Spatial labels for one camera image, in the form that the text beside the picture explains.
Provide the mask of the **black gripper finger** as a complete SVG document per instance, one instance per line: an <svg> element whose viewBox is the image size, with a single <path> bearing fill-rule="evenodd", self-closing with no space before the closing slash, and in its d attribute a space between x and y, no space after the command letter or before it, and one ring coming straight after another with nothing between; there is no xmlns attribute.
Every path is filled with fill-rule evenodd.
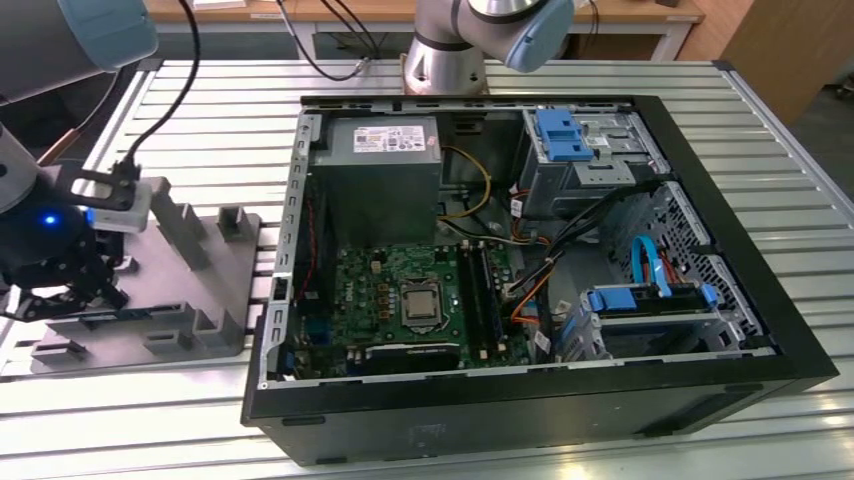
<svg viewBox="0 0 854 480"><path fill-rule="evenodd" d="M93 296L70 289L51 297L41 297L30 289L2 285L2 316L21 322L35 322L82 312Z"/></svg>
<svg viewBox="0 0 854 480"><path fill-rule="evenodd" d="M79 241L69 253L69 287L86 305L101 302L113 309L129 303L126 293L114 285L115 272L91 241Z"/></svg>

